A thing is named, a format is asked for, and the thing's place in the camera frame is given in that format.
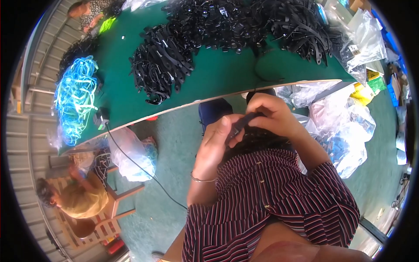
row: black cable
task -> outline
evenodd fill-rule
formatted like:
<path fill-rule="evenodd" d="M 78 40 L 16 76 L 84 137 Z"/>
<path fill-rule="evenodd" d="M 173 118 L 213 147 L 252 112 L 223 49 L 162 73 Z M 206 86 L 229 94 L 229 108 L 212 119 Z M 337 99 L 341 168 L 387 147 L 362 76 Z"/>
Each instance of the black cable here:
<path fill-rule="evenodd" d="M 70 27 L 71 29 L 76 30 L 76 31 L 83 31 L 83 29 L 75 29 L 74 27 L 72 27 L 71 25 L 66 24 L 66 23 L 65 23 L 64 25 L 66 25 L 66 26 L 68 26 L 68 27 Z"/>
<path fill-rule="evenodd" d="M 181 203 L 177 202 L 176 200 L 174 200 L 169 193 L 167 193 L 166 189 L 164 189 L 164 187 L 160 184 L 160 182 L 154 178 L 152 175 L 150 175 L 147 171 L 145 171 L 142 167 L 140 167 L 134 160 L 132 160 L 124 151 L 122 151 L 122 149 L 119 147 L 119 145 L 115 142 L 115 139 L 112 137 L 111 135 L 111 131 L 109 131 L 109 127 L 108 124 L 105 124 L 106 129 L 108 130 L 109 136 L 111 137 L 112 141 L 115 143 L 116 147 L 129 159 L 131 160 L 136 166 L 138 166 L 141 170 L 143 170 L 148 176 L 150 176 L 152 179 L 154 179 L 157 184 L 161 187 L 161 189 L 163 189 L 163 191 L 166 193 L 166 195 L 172 199 L 173 202 L 175 202 L 176 204 L 178 204 L 179 206 L 183 207 L 184 209 L 188 209 L 187 207 L 185 207 L 184 205 L 182 205 Z"/>

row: black hair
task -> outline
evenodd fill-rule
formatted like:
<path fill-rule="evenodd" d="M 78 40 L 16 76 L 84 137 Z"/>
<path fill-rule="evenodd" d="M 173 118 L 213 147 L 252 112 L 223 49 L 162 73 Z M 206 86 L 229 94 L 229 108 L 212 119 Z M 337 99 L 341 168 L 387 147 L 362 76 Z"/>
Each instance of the black hair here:
<path fill-rule="evenodd" d="M 57 205 L 56 203 L 51 204 L 51 197 L 54 195 L 54 192 L 51 190 L 49 183 L 43 178 L 36 180 L 36 194 L 44 206 L 53 208 Z"/>
<path fill-rule="evenodd" d="M 68 8 L 68 11 L 67 11 L 67 16 L 68 17 L 70 17 L 70 13 L 72 12 L 72 11 L 75 11 L 79 6 L 81 6 L 82 4 L 84 4 L 85 2 L 84 1 L 80 1 L 80 2 L 75 2 L 74 4 L 72 4 L 71 6 L 70 6 L 70 8 Z"/>

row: striped shirt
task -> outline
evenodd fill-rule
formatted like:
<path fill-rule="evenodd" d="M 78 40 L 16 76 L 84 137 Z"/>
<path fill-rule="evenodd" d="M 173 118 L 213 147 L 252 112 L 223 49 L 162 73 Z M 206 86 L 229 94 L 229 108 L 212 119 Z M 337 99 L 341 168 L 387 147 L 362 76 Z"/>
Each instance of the striped shirt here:
<path fill-rule="evenodd" d="M 269 218 L 317 245 L 348 247 L 360 220 L 358 206 L 331 163 L 309 176 L 297 154 L 268 149 L 219 167 L 218 201 L 188 208 L 182 261 L 248 261 Z"/>

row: cardboard box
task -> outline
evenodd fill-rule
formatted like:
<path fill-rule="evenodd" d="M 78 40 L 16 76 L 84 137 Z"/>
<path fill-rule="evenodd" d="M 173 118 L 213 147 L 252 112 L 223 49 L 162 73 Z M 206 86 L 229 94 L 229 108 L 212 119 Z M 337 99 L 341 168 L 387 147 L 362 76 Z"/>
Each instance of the cardboard box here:
<path fill-rule="evenodd" d="M 354 12 L 358 11 L 358 8 L 371 12 L 371 4 L 368 0 L 349 0 L 349 8 Z"/>

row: gold bracelet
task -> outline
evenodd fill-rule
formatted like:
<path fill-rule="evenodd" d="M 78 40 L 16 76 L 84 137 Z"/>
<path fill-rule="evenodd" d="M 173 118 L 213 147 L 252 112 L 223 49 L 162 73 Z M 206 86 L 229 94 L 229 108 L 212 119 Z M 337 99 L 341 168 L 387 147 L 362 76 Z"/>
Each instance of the gold bracelet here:
<path fill-rule="evenodd" d="M 192 176 L 192 172 L 191 172 L 191 178 L 192 178 L 192 180 L 194 180 L 196 182 L 214 182 L 215 180 L 218 179 L 218 177 L 217 177 L 217 178 L 214 178 L 213 180 L 200 180 L 200 179 L 194 178 L 194 176 Z"/>

